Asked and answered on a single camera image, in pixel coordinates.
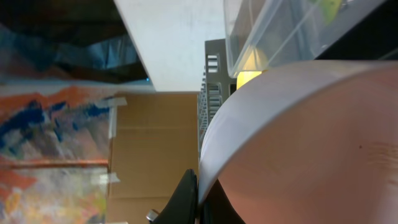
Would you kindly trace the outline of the green orange snack wrapper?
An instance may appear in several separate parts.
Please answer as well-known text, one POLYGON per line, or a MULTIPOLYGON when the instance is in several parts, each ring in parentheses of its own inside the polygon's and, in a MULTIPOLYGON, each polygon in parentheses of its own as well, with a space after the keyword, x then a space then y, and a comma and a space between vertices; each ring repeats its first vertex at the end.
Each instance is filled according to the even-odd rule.
POLYGON ((310 0, 310 2, 316 4, 320 8, 324 22, 328 25, 337 16, 344 0, 310 0))

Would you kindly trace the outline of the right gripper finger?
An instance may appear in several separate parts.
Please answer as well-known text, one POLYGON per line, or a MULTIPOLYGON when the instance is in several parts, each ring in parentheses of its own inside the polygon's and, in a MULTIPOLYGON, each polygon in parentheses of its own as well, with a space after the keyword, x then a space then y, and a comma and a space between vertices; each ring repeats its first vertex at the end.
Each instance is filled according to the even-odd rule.
POLYGON ((198 205, 197 176, 187 169, 161 212, 150 210, 146 218, 150 224, 194 224, 198 205))

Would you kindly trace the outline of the pink white bowl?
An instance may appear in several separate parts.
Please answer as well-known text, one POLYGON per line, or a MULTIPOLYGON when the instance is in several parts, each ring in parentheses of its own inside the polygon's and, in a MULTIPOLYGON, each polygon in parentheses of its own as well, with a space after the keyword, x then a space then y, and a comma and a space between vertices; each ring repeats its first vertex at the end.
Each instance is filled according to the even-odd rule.
POLYGON ((397 62, 313 60, 237 89, 205 134, 198 201, 246 223, 397 222, 397 62))

